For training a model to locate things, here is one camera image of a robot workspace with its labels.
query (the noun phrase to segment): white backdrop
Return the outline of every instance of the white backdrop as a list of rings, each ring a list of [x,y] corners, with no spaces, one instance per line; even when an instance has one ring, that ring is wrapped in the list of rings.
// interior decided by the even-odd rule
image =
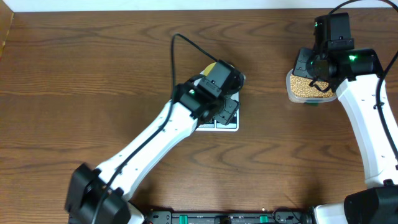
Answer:
[[[333,8],[346,0],[3,0],[14,12]],[[389,7],[365,0],[347,7]]]

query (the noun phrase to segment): green connector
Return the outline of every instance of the green connector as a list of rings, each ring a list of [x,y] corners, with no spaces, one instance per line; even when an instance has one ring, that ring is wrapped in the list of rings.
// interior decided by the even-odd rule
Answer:
[[[260,216],[260,222],[261,223],[267,223],[268,222],[268,216],[265,216],[265,215]]]
[[[188,215],[180,215],[180,224],[188,224]]]

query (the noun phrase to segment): wooden table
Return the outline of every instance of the wooden table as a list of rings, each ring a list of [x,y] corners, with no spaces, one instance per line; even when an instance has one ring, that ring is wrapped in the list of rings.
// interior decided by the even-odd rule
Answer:
[[[348,10],[356,47],[385,67],[398,49],[392,9]],[[307,208],[365,189],[352,127],[336,100],[291,103],[285,78],[314,43],[322,10],[17,13],[0,63],[0,222],[66,223],[70,176],[132,141],[170,93],[170,37],[181,32],[247,76],[237,133],[194,133],[150,172],[143,208]],[[177,81],[211,61],[176,45]],[[398,114],[398,65],[387,78]]]

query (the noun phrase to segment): wire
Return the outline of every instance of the wire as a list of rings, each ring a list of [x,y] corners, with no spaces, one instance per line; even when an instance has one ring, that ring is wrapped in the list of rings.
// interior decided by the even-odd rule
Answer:
[[[329,14],[333,14],[339,8],[345,6],[345,5],[349,4],[349,3],[357,2],[357,1],[362,1],[362,0],[346,1],[346,2],[344,2],[342,4],[340,4],[339,6],[335,7],[332,11],[329,12]],[[398,6],[395,5],[393,2],[391,2],[389,0],[378,0],[378,1],[382,1],[384,3],[389,4],[393,9],[395,9],[398,12]],[[397,57],[398,57],[398,51],[395,54],[395,56],[392,58],[390,63],[388,64],[388,66],[385,69],[385,71],[383,72],[383,75],[379,78],[379,81],[378,81],[377,86],[376,86],[376,105],[375,105],[375,107],[377,108],[377,111],[379,112],[381,125],[383,126],[384,132],[385,132],[386,137],[387,137],[387,139],[388,139],[388,141],[390,143],[391,149],[394,152],[394,155],[395,155],[395,157],[396,157],[396,159],[398,161],[398,149],[397,149],[396,145],[394,144],[394,140],[392,139],[391,133],[390,133],[390,131],[388,129],[388,125],[387,125],[387,122],[386,122],[386,119],[384,117],[384,113],[383,113],[383,110],[382,110],[383,103],[381,102],[381,97],[380,97],[382,83],[383,83],[384,79],[386,78],[386,76],[388,74],[388,71],[390,70],[390,68],[392,67],[394,62],[397,60]]]
[[[186,40],[188,43],[192,44],[194,47],[196,47],[198,50],[200,50],[200,52],[204,53],[205,55],[207,55],[209,58],[213,59],[214,61],[217,62],[217,59],[214,58],[212,55],[210,55],[208,52],[206,52],[205,50],[203,50],[202,48],[200,48],[199,46],[197,46],[197,44],[193,43],[190,39],[186,38],[185,36],[183,36],[182,34],[176,33],[173,35],[172,37],[172,41],[171,41],[171,45],[170,45],[170,57],[171,57],[171,67],[172,67],[172,93],[171,93],[171,102],[170,102],[170,108],[169,108],[169,112],[167,112],[167,116],[166,119],[164,120],[164,122],[162,123],[162,125],[159,126],[159,128],[151,135],[149,136],[149,138],[147,138],[136,150],[134,150],[134,152],[132,152],[119,166],[118,168],[115,170],[114,174],[112,175],[112,177],[110,178],[110,180],[108,181],[108,183],[106,184],[106,187],[103,191],[103,194],[101,196],[101,198],[98,201],[98,204],[96,206],[95,212],[94,212],[94,216],[93,219],[91,221],[91,224],[95,224],[95,221],[98,217],[98,213],[100,211],[100,208],[104,202],[104,200],[106,199],[106,197],[108,196],[108,190],[111,188],[111,185],[113,183],[113,181],[115,180],[115,178],[121,173],[123,167],[125,165],[127,165],[127,163],[143,148],[145,147],[148,142],[150,142],[154,137],[156,137],[157,134],[159,134],[164,127],[166,126],[166,124],[169,122],[169,119],[172,115],[172,111],[173,111],[173,105],[174,105],[174,90],[175,90],[175,62],[174,62],[174,42],[175,42],[175,38],[176,37],[181,37],[182,39]]]
[[[300,222],[300,219],[297,218],[296,214],[295,214],[290,208],[285,207],[285,206],[279,207],[279,208],[275,209],[275,210],[272,212],[271,218],[273,218],[273,219],[275,220],[276,223],[280,223],[280,222],[278,222],[278,221],[276,220],[276,217],[274,218],[275,212],[278,211],[278,210],[281,210],[281,209],[286,209],[286,210],[290,211],[290,212],[293,214],[294,218],[298,221],[297,223],[294,223],[294,224],[300,224],[300,223],[301,223],[301,222]]]
[[[350,1],[346,1],[341,3],[340,5],[338,5],[337,7],[335,7],[332,11],[329,12],[329,14],[333,14],[335,11],[337,11],[339,8],[349,4],[349,3],[353,3],[353,2],[357,2],[357,1],[362,1],[362,0],[350,0]],[[377,1],[382,1],[384,3],[389,4],[391,7],[393,7],[397,12],[398,12],[398,6],[395,5],[393,2],[388,1],[388,0],[377,0]]]

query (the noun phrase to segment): wood grain surface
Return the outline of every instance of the wood grain surface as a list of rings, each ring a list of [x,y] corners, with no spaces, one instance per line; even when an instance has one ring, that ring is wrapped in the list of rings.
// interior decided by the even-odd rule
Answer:
[[[289,101],[285,78],[327,9],[17,13],[0,63],[0,223],[66,223],[72,172],[132,141],[170,95],[170,37],[181,32],[247,76],[240,130],[194,133],[132,201],[176,211],[254,211],[333,203],[365,189],[337,100]],[[392,9],[350,9],[356,47],[385,67],[398,49]],[[211,60],[176,45],[177,81]],[[397,118],[398,65],[387,78]]]

